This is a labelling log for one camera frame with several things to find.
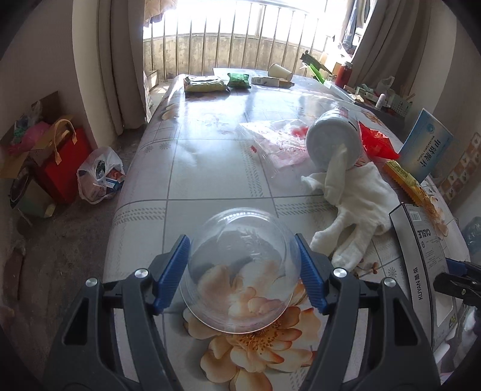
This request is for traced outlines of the grey cable box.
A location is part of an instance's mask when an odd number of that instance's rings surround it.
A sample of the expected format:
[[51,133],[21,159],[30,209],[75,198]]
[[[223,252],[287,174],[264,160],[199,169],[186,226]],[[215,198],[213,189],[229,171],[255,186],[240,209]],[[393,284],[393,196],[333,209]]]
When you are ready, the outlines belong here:
[[436,350],[457,323],[454,297],[436,292],[434,280],[447,273],[440,238],[423,208],[402,203],[390,212],[403,254],[412,308]]

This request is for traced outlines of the clear plastic dome lid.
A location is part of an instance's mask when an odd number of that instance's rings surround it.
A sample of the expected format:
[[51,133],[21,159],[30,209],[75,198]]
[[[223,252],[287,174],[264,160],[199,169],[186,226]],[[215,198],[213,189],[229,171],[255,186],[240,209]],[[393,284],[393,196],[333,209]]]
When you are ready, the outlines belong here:
[[300,273],[299,246],[286,224],[262,209],[231,208],[192,237],[180,293],[205,326],[247,334],[282,316]]

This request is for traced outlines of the white cloth glove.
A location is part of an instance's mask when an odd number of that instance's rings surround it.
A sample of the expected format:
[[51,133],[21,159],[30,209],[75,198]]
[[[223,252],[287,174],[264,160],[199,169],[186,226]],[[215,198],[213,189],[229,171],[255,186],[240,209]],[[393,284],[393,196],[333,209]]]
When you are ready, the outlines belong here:
[[333,153],[325,173],[303,176],[302,182],[312,191],[321,190],[338,210],[331,225],[313,235],[311,250],[331,256],[334,267],[352,271],[372,237],[391,228],[389,213],[400,204],[397,194],[374,163],[348,169],[343,144]]

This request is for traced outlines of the yellow snack wrapper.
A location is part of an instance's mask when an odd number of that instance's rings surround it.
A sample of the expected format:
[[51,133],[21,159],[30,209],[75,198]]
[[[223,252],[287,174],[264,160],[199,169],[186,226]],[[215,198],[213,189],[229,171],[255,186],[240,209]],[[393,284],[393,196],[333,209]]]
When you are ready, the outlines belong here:
[[444,221],[442,209],[436,203],[437,198],[434,195],[429,195],[420,183],[396,161],[386,161],[383,169],[404,190],[415,205],[424,209],[436,232],[447,237],[449,228]]

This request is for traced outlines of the clear pink plastic bag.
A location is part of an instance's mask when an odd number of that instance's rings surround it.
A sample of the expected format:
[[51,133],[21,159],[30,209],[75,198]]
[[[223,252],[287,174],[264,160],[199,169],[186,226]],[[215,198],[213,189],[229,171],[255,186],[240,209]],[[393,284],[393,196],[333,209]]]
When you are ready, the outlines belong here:
[[306,137],[309,126],[299,120],[254,121],[239,124],[250,150],[275,177],[308,159]]

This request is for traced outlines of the red plastic bag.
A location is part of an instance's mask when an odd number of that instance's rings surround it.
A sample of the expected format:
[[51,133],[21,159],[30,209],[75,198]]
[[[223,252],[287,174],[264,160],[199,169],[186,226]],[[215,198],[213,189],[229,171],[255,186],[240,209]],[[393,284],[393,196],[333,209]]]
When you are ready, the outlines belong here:
[[382,132],[373,130],[362,122],[358,122],[362,145],[369,158],[377,157],[387,160],[398,160],[400,154],[395,151],[390,139]]

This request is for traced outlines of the white AD milk bottle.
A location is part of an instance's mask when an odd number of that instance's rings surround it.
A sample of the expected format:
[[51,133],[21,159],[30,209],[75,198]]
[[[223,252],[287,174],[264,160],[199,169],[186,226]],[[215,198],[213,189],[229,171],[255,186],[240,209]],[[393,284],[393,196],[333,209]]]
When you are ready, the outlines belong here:
[[309,128],[306,137],[307,153],[322,172],[328,170],[334,152],[344,145],[347,149],[347,169],[362,155],[360,128],[356,112],[336,107],[322,114]]

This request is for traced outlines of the blue medicine tablet box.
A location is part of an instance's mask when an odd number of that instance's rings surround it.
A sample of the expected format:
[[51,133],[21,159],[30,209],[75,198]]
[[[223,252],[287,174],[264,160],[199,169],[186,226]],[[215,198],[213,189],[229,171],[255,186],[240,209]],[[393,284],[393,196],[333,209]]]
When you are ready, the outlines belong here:
[[400,150],[398,163],[422,183],[440,162],[452,139],[451,132],[423,108]]

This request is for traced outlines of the floral plastic tablecloth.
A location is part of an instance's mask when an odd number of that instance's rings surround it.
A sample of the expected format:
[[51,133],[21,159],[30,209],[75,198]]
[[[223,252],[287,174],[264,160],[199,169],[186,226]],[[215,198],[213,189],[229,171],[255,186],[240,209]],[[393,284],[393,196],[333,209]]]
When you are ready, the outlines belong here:
[[[148,266],[154,256],[171,249],[179,235],[192,240],[195,229],[214,214],[236,207],[259,208],[276,214],[294,233],[311,239],[327,226],[335,208],[321,193],[311,192],[301,176],[312,163],[285,167],[278,174],[255,141],[241,134],[241,122],[296,119],[305,122],[321,114],[332,96],[320,85],[298,77],[291,90],[257,87],[250,92],[207,94],[184,98],[182,80],[175,79],[143,134],[117,197],[104,279],[117,280]],[[366,259],[379,272],[360,276],[378,281],[391,276],[401,283],[402,257],[394,231],[374,236]],[[201,369],[201,356],[214,337],[197,340],[183,326],[185,309],[179,290],[171,306],[154,317],[162,343],[183,390],[229,390],[214,384]]]

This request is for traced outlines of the red gift bag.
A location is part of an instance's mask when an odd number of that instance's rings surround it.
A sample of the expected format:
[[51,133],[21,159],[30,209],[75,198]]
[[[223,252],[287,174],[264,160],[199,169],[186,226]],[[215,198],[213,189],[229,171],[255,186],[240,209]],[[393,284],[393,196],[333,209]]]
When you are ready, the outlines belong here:
[[77,171],[92,152],[86,132],[67,117],[58,119],[39,139],[30,156],[57,204],[69,205],[78,196]]

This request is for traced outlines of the green plastic basket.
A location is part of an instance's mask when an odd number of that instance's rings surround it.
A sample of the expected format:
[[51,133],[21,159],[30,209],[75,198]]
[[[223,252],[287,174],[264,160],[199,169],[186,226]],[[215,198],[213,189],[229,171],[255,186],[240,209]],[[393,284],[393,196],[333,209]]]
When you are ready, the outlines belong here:
[[392,89],[389,89],[386,107],[399,116],[406,117],[412,107],[412,103],[399,96]]

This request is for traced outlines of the yellow-green snack packet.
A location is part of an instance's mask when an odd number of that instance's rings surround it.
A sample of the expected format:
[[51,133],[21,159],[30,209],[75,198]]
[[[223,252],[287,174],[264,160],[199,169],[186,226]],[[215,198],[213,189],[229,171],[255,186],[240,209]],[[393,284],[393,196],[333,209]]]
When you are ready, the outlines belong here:
[[186,76],[183,79],[184,91],[186,94],[223,92],[227,85],[220,77],[215,76]]

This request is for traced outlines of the white paper cup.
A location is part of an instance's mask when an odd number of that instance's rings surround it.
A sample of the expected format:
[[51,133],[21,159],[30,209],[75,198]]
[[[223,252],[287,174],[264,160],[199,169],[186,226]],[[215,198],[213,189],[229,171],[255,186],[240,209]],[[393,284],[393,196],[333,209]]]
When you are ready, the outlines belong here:
[[273,63],[268,69],[268,76],[275,77],[278,79],[283,79],[290,82],[292,80],[293,73],[289,69],[284,68],[278,63]]

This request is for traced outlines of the green snack packet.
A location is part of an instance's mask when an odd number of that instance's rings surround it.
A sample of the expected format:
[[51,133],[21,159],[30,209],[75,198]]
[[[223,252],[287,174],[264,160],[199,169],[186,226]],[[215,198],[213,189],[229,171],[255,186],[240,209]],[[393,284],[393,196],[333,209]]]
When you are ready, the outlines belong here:
[[228,88],[234,90],[247,90],[251,88],[250,75],[247,73],[229,72]]

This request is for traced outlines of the beige curtain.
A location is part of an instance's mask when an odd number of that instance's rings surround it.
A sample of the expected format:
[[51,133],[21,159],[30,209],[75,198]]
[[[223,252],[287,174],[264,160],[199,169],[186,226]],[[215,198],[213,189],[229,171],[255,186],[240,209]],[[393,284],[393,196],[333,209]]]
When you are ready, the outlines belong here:
[[144,1],[103,0],[98,44],[103,88],[116,134],[147,122],[143,84]]

